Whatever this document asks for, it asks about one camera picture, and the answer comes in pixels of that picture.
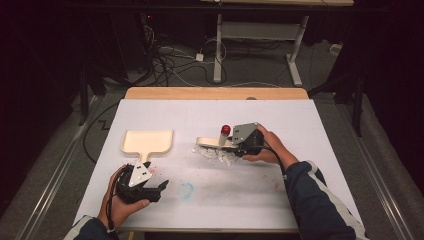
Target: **person's left hand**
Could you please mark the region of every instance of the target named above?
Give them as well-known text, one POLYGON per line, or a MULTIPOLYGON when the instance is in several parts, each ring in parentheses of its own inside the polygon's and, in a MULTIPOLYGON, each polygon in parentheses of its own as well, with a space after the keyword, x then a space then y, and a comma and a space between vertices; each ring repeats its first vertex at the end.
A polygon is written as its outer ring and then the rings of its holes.
MULTIPOLYGON (((124 167, 125 166, 122 166, 112 175, 112 177, 110 177, 109 186, 103 197, 102 206, 100 208, 99 215, 97 216, 97 218, 100 221, 102 221, 102 223, 106 226, 106 229, 109 229, 108 227, 109 221, 106 215, 106 205, 107 205, 107 202, 109 201, 110 191, 112 191, 111 189, 112 182, 113 182, 113 179, 115 179, 115 176, 118 174, 118 172, 124 167)), ((142 199, 132 204, 126 204, 117 195, 114 195, 112 198, 112 221, 115 224, 115 228, 118 228, 119 226, 121 226, 131 214, 147 207, 149 204, 150 204, 150 201, 147 199, 142 199)))

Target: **blue stain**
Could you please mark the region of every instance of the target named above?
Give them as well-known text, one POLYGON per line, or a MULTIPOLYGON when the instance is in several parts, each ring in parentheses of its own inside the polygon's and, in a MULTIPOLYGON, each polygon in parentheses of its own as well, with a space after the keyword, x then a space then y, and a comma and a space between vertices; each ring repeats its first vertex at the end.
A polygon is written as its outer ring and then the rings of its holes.
POLYGON ((194 187, 190 183, 181 184, 178 188, 177 195, 184 200, 188 200, 193 193, 194 187))

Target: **red cap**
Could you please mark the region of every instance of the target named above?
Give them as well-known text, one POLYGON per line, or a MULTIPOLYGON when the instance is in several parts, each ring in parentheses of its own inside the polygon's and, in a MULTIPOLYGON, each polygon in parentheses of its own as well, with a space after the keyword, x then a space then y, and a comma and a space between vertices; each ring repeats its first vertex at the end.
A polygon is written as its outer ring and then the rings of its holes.
POLYGON ((223 135, 230 135, 230 132, 231 132, 231 127, 230 126, 228 126, 228 125, 222 126, 222 128, 221 128, 221 134, 223 134, 223 135))

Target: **sleeve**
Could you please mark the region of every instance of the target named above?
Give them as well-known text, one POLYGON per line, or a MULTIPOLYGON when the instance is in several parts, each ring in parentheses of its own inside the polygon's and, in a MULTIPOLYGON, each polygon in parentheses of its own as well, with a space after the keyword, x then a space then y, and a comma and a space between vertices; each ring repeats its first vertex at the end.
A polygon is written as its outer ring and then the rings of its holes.
POLYGON ((90 216, 81 218, 68 232, 64 240, 112 239, 103 223, 90 216))
POLYGON ((329 191, 313 162, 287 169, 286 190, 302 240, 368 239, 363 225, 329 191))

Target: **dark background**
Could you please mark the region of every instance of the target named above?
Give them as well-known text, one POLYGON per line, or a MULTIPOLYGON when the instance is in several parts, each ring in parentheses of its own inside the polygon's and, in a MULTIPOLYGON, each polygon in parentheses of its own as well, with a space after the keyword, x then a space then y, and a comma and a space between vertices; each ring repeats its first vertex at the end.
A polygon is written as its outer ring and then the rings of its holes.
MULTIPOLYGON (((304 43, 312 45, 323 39, 345 43, 328 81, 352 67, 361 70, 364 90, 376 116, 423 192, 424 31, 419 26, 424 22, 423 4, 418 0, 375 0, 356 1, 355 5, 379 7, 391 2, 393 8, 386 15, 358 14, 354 20, 352 16, 311 16, 304 43)), ((131 49, 143 51, 142 34, 134 17, 133 13, 70 11, 54 0, 0 4, 0 214, 50 136, 71 113, 70 103, 79 91, 82 66, 96 65, 104 70, 91 73, 89 69, 89 83, 101 92, 102 75, 125 78, 128 68, 138 67, 134 62, 143 61, 143 54, 136 59, 128 59, 125 54, 128 39, 133 39, 131 49)), ((152 24, 159 32, 201 46, 205 36, 214 33, 215 21, 213 15, 201 13, 156 13, 152 24), (188 28, 190 22, 195 24, 188 28)), ((330 90, 353 92, 349 82, 355 78, 330 90)))

